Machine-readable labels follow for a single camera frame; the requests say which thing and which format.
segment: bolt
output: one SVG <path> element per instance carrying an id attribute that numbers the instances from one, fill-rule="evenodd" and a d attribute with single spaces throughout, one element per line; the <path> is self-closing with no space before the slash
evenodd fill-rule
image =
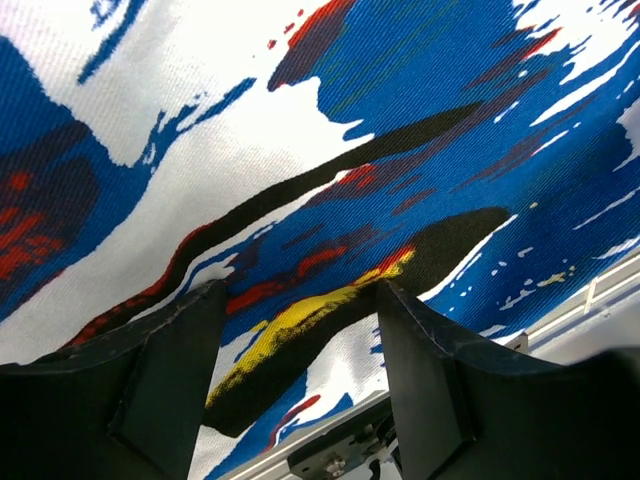
<path id="1" fill-rule="evenodd" d="M 343 468 L 346 464 L 347 462 L 345 462 L 343 459 L 336 458 L 327 464 L 325 470 L 333 475 L 333 478 L 338 478 L 344 474 Z"/>

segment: patterned fabric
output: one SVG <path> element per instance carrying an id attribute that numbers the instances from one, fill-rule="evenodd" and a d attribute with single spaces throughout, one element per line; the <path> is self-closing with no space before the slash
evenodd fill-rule
<path id="1" fill-rule="evenodd" d="M 2 0 L 0 362 L 210 278 L 191 476 L 386 388 L 394 278 L 491 338 L 640 242 L 638 0 Z"/>

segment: red paint stroke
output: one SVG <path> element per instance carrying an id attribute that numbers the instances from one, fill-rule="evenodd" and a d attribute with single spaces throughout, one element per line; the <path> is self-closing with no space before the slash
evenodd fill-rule
<path id="1" fill-rule="evenodd" d="M 369 185 L 371 182 L 373 182 L 376 179 L 375 176 L 370 175 L 366 178 L 363 178 L 362 180 L 360 180 L 357 184 L 356 184 L 356 188 L 364 188 L 367 185 Z"/>
<path id="2" fill-rule="evenodd" d="M 331 17 L 336 13 L 337 10 L 342 10 L 343 8 L 351 8 L 356 0 L 331 0 L 329 3 L 324 5 L 323 7 L 316 10 L 313 15 L 311 15 L 306 22 L 302 25 L 300 30 L 298 30 L 292 37 L 289 39 L 289 47 L 293 48 L 296 44 L 302 40 L 307 33 L 315 27 L 315 25 L 322 20 Z"/>
<path id="3" fill-rule="evenodd" d="M 108 331 L 126 323 L 129 320 L 128 318 L 124 321 L 119 321 L 118 324 L 113 324 L 112 320 L 114 317 L 117 317 L 128 308 L 136 305 L 144 305 L 145 303 L 148 303 L 150 299 L 152 299 L 155 295 L 161 294 L 169 284 L 171 276 L 174 274 L 174 269 L 179 268 L 182 264 L 185 263 L 185 259 L 183 258 L 183 256 L 184 252 L 187 250 L 187 246 L 195 241 L 201 233 L 205 233 L 206 231 L 210 230 L 215 223 L 216 222 L 213 221 L 193 230 L 182 240 L 182 242 L 180 242 L 180 245 L 178 245 L 178 248 L 173 254 L 173 257 L 171 257 L 171 261 L 169 262 L 169 265 L 165 269 L 164 273 L 153 285 L 146 288 L 137 295 L 134 295 L 129 300 L 116 305 L 115 307 L 104 312 L 102 315 L 99 315 L 98 317 L 91 320 L 76 334 L 75 337 L 64 344 L 63 348 L 72 345 L 80 345 L 87 340 L 90 340 L 97 334 L 102 333 L 102 330 L 100 330 L 99 327 L 109 327 L 105 328 L 105 331 Z"/>
<path id="4" fill-rule="evenodd" d="M 385 270 L 393 267 L 396 263 L 402 260 L 402 258 L 405 255 L 407 255 L 408 253 L 414 252 L 415 250 L 416 250 L 416 247 L 411 244 L 405 245 L 404 247 L 400 247 L 398 250 L 396 250 L 394 253 L 386 257 L 378 265 L 376 265 L 369 271 L 379 270 L 380 272 L 384 272 Z"/>
<path id="5" fill-rule="evenodd" d="M 302 260 L 298 266 L 298 276 L 304 277 L 311 268 L 324 262 L 329 262 L 339 257 L 347 251 L 347 247 L 341 246 L 337 248 L 328 248 L 322 252 L 311 255 L 309 258 Z"/>
<path id="6" fill-rule="evenodd" d="M 265 448 L 262 453 L 268 450 L 271 450 L 276 445 L 276 438 L 278 436 L 278 432 L 282 427 L 284 427 L 287 423 L 293 420 L 293 418 L 296 415 L 298 415 L 300 412 L 304 412 L 309 407 L 315 405 L 318 402 L 318 400 L 320 400 L 320 395 L 314 395 L 313 397 L 309 397 L 307 400 L 305 400 L 301 404 L 289 410 L 284 415 L 284 417 L 282 417 L 282 420 L 278 422 L 278 425 L 276 425 L 276 427 L 271 431 L 271 434 L 269 435 L 269 445 L 267 445 L 267 448 Z"/>
<path id="7" fill-rule="evenodd" d="M 349 173 L 347 173 L 342 179 L 338 181 L 338 185 L 347 185 L 349 183 L 361 182 L 369 176 L 376 167 L 371 164 L 362 165 L 361 167 L 354 168 Z"/>
<path id="8" fill-rule="evenodd" d="M 531 45 L 527 45 L 526 47 L 520 48 L 515 52 L 511 53 L 510 55 L 505 57 L 503 60 L 501 60 L 500 62 L 498 62 L 491 68 L 489 68 L 487 71 L 485 71 L 482 75 L 477 77 L 471 83 L 467 84 L 464 87 L 464 89 L 466 90 L 472 87 L 476 87 L 482 83 L 490 82 L 500 77 L 501 75 L 504 75 L 509 70 L 511 70 L 515 65 L 531 57 L 531 55 L 539 51 L 542 47 L 544 47 L 551 40 L 553 40 L 561 29 L 562 29 L 561 27 L 556 28 L 555 30 L 547 33 L 546 35 L 543 35 L 542 37 L 535 39 Z"/>
<path id="9" fill-rule="evenodd" d="M 271 297 L 284 290 L 286 286 L 284 283 L 277 282 L 264 282 L 254 285 L 246 292 L 227 301 L 227 315 L 232 315 L 238 310 L 247 308 L 263 298 Z"/>
<path id="10" fill-rule="evenodd" d="M 13 220 L 18 213 L 16 207 L 5 209 L 0 213 L 0 224 Z M 11 275 L 21 267 L 42 265 L 49 255 L 62 249 L 63 243 L 57 238 L 37 234 L 29 236 L 43 220 L 42 214 L 26 215 L 0 235 L 1 280 L 10 280 Z"/>
<path id="11" fill-rule="evenodd" d="M 407 198 L 404 202 L 402 202 L 400 205 L 398 205 L 393 210 L 393 212 L 391 212 L 391 215 L 395 216 L 395 215 L 400 215 L 401 213 L 406 212 L 411 207 L 417 205 L 425 198 L 430 197 L 431 195 L 436 193 L 436 191 L 437 191 L 436 188 L 429 188 L 428 190 L 425 190 L 423 192 L 418 192 L 415 195 L 412 195 L 411 197 Z"/>
<path id="12" fill-rule="evenodd" d="M 21 192 L 29 186 L 32 178 L 33 178 L 32 173 L 28 173 L 28 172 L 14 173 L 13 175 L 11 175 L 11 178 L 9 178 L 9 187 Z"/>
<path id="13" fill-rule="evenodd" d="M 529 58 L 531 55 L 533 55 L 534 53 L 536 53 L 537 51 L 539 51 L 542 47 L 544 47 L 546 44 L 548 44 L 551 40 L 553 40 L 554 38 L 556 38 L 556 36 L 558 35 L 558 32 L 562 30 L 562 27 L 558 27 L 554 30 L 551 30 L 549 33 L 547 33 L 546 35 L 538 38 L 533 45 L 531 45 L 531 47 L 529 47 L 529 50 L 527 50 L 527 52 L 524 54 L 523 56 L 523 60 L 526 60 L 527 58 Z"/>
<path id="14" fill-rule="evenodd" d="M 18 209 L 18 207 L 9 207 L 2 210 L 0 212 L 0 225 L 13 220 L 19 212 L 20 210 Z"/>

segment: abstract print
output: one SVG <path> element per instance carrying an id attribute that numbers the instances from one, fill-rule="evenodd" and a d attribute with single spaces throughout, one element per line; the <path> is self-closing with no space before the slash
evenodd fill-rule
<path id="1" fill-rule="evenodd" d="M 50 3 L 0 7 L 0 359 L 223 278 L 193 478 L 386 388 L 378 280 L 497 338 L 638 245 L 636 0 Z"/>

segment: white patch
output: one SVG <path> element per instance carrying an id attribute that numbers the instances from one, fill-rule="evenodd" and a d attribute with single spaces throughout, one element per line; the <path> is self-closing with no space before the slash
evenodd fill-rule
<path id="1" fill-rule="evenodd" d="M 516 108 L 519 103 L 520 102 L 518 102 L 518 101 L 513 102 L 513 104 L 509 108 L 507 108 L 504 112 L 502 112 L 500 115 L 498 115 L 496 118 L 493 119 L 493 123 L 498 123 L 500 120 L 502 120 L 504 118 L 504 116 L 507 113 L 509 113 L 511 110 Z"/>
<path id="2" fill-rule="evenodd" d="M 556 135 L 555 137 L 553 137 L 551 140 L 549 140 L 548 142 L 545 142 L 542 144 L 542 146 L 540 146 L 540 148 L 538 148 L 535 152 L 533 152 L 531 154 L 531 156 L 533 157 L 534 155 L 537 155 L 540 151 L 544 150 L 545 148 L 547 148 L 549 145 L 553 145 L 554 143 L 556 143 L 558 140 L 560 140 L 562 137 L 564 137 L 567 133 L 569 133 L 569 130 L 565 130 L 564 132 L 560 132 L 558 135 Z"/>
<path id="3" fill-rule="evenodd" d="M 640 242 L 640 236 L 637 236 L 636 238 L 630 238 L 622 242 L 620 245 L 611 247 L 609 250 L 607 250 L 606 253 L 603 253 L 599 257 L 593 257 L 593 259 L 604 260 L 605 258 L 613 257 L 614 255 L 617 255 L 619 253 L 626 252 L 627 250 L 631 250 L 633 247 L 635 247 L 638 244 L 638 242 Z"/>
<path id="4" fill-rule="evenodd" d="M 524 8 L 533 1 L 513 0 L 513 5 Z M 616 16 L 618 9 L 607 8 L 606 3 L 608 2 L 600 0 L 540 0 L 531 10 L 518 18 L 518 29 L 543 25 L 553 20 L 543 30 L 529 34 L 531 38 L 540 38 L 561 28 L 551 41 L 536 52 L 537 55 L 549 55 L 566 47 L 574 50 L 573 57 L 567 62 L 573 67 L 561 84 L 578 78 L 601 63 L 637 30 L 634 19 L 628 18 L 632 5 Z M 583 45 L 583 48 L 576 50 L 580 45 Z"/>
<path id="5" fill-rule="evenodd" d="M 515 222 L 516 218 L 518 218 L 518 215 L 512 215 L 509 218 L 509 220 L 507 220 L 502 225 L 500 225 L 498 228 L 496 228 L 496 232 L 499 232 L 500 230 L 502 230 L 504 228 L 507 228 L 509 225 L 511 225 L 513 222 Z"/>
<path id="6" fill-rule="evenodd" d="M 305 2 L 305 11 L 310 14 L 327 1 Z M 112 18 L 110 25 L 93 30 L 92 3 L 93 0 L 64 5 L 49 0 L 3 1 L 0 33 L 28 60 L 47 95 L 54 102 L 68 106 L 76 119 L 89 125 L 115 163 L 132 165 L 139 158 L 161 110 L 172 117 L 200 94 L 204 103 L 193 113 L 195 118 L 247 77 L 263 79 L 255 89 L 259 101 L 253 103 L 254 99 L 251 103 L 254 121 L 248 117 L 243 130 L 222 127 L 227 130 L 224 134 L 217 131 L 209 135 L 206 142 L 211 153 L 209 158 L 214 158 L 217 151 L 211 147 L 229 134 L 232 134 L 231 145 L 251 145 L 252 138 L 262 137 L 260 140 L 266 142 L 265 146 L 278 145 L 280 149 L 285 147 L 285 151 L 290 145 L 313 141 L 306 133 L 314 130 L 307 130 L 304 120 L 314 110 L 320 115 L 317 109 L 305 109 L 301 104 L 300 111 L 293 99 L 287 101 L 284 97 L 269 100 L 274 94 L 264 88 L 287 51 L 287 48 L 268 50 L 266 41 L 295 18 L 299 7 L 286 0 L 268 4 L 260 0 L 239 0 L 224 5 L 176 0 L 171 8 L 162 2 L 146 2 L 137 15 L 139 21 L 129 28 L 110 59 L 85 84 L 78 85 L 76 80 L 85 64 L 121 22 L 124 13 L 121 10 L 119 18 Z M 12 11 L 19 14 L 7 14 Z M 180 15 L 177 21 L 176 12 L 180 11 L 189 14 Z M 16 18 L 28 18 L 29 28 Z M 33 32 L 46 41 L 34 44 Z M 272 108 L 268 106 L 271 102 L 284 107 L 283 115 L 272 115 Z M 126 106 L 125 111 L 113 105 Z M 284 117 L 287 110 L 294 114 L 289 118 L 293 130 L 280 130 L 279 117 Z M 264 117 L 268 117 L 269 122 L 260 123 Z M 256 123 L 260 123 L 259 130 L 253 130 Z M 280 138 L 270 137 L 275 132 L 279 132 Z M 320 150 L 317 152 L 320 153 L 323 151 L 320 139 L 324 136 L 314 137 L 318 139 Z M 261 167 L 269 163 L 261 162 Z"/>
<path id="7" fill-rule="evenodd" d="M 627 193 L 624 197 L 616 200 L 615 202 L 610 203 L 609 205 L 606 206 L 606 208 L 598 213 L 596 213 L 594 216 L 587 218 L 584 222 L 582 222 L 580 225 L 577 225 L 575 227 L 573 227 L 573 230 L 579 230 L 580 228 L 584 227 L 585 225 L 590 224 L 591 222 L 593 222 L 594 220 L 600 218 L 602 215 L 604 215 L 605 213 L 607 213 L 609 210 L 613 210 L 614 208 L 622 205 L 624 202 L 627 202 L 629 200 L 631 200 L 636 193 L 640 192 L 640 187 L 631 190 L 629 193 Z"/>
<path id="8" fill-rule="evenodd" d="M 249 429 L 237 438 L 227 437 L 213 428 L 201 426 L 198 439 L 193 450 L 193 458 L 189 469 L 189 480 L 202 480 L 211 470 L 233 452 L 238 443 L 244 438 Z"/>
<path id="9" fill-rule="evenodd" d="M 583 98 L 595 92 L 598 88 L 600 88 L 602 85 L 604 85 L 609 80 L 611 80 L 616 75 L 616 73 L 618 73 L 618 70 L 620 70 L 624 66 L 627 60 L 629 60 L 629 57 L 631 57 L 633 52 L 635 52 L 639 46 L 640 46 L 640 41 L 634 43 L 633 46 L 627 52 L 627 54 L 624 56 L 624 58 L 620 61 L 620 63 L 618 63 L 615 67 L 613 67 L 611 70 L 609 70 L 607 73 L 603 74 L 602 76 L 592 80 L 586 85 L 583 85 L 577 90 L 571 92 L 562 100 L 558 100 L 554 105 L 552 105 L 542 115 L 540 115 L 538 119 L 531 124 L 531 126 L 533 127 L 535 125 L 538 125 L 539 123 L 542 123 L 550 119 L 554 115 L 560 112 L 564 112 L 574 104 L 578 103 Z"/>
<path id="10" fill-rule="evenodd" d="M 462 269 L 462 271 L 458 275 L 456 275 L 456 280 L 460 280 L 462 278 L 462 276 L 465 273 L 467 273 L 467 270 L 469 270 L 474 263 L 476 263 L 478 260 L 480 260 L 481 256 L 482 256 L 482 253 L 479 253 L 478 255 L 473 257 L 473 259 L 469 262 L 469 264 L 466 267 L 464 267 L 464 269 Z"/>
<path id="11" fill-rule="evenodd" d="M 377 316 L 370 315 L 336 334 L 322 349 L 307 370 L 305 398 L 320 395 L 312 406 L 296 415 L 292 422 L 306 423 L 329 413 L 345 395 L 354 404 L 376 390 L 388 390 L 383 355 L 371 354 L 380 344 L 373 334 Z"/>
<path id="12" fill-rule="evenodd" d="M 498 333 L 504 330 L 505 328 L 507 328 L 506 325 L 494 325 L 493 327 L 489 327 L 486 330 L 480 332 L 480 335 L 482 335 L 483 337 L 488 337 L 490 335 L 493 335 L 494 333 Z"/>
<path id="13" fill-rule="evenodd" d="M 522 290 L 520 290 L 520 295 L 517 296 L 516 298 L 511 298 L 511 296 L 507 297 L 507 300 L 505 301 L 504 305 L 502 307 L 499 308 L 500 311 L 503 310 L 508 310 L 510 308 L 513 308 L 513 306 L 518 303 L 521 300 L 524 300 L 526 297 L 528 297 L 529 295 L 531 295 L 533 292 L 535 292 L 535 288 L 533 290 L 525 290 L 524 288 Z"/>
<path id="14" fill-rule="evenodd" d="M 524 258 L 524 256 L 525 256 L 527 253 L 531 252 L 532 250 L 533 250 L 533 247 L 529 247 L 529 248 L 525 248 L 524 250 L 520 250 L 520 251 L 518 252 L 518 257 L 520 257 L 520 258 Z"/>
<path id="15" fill-rule="evenodd" d="M 625 109 L 617 123 L 622 125 L 627 131 L 625 138 L 627 138 L 631 143 L 631 155 L 629 155 L 629 157 L 620 165 L 614 168 L 614 172 L 627 166 L 640 156 L 640 99 L 636 100 L 629 108 Z"/>

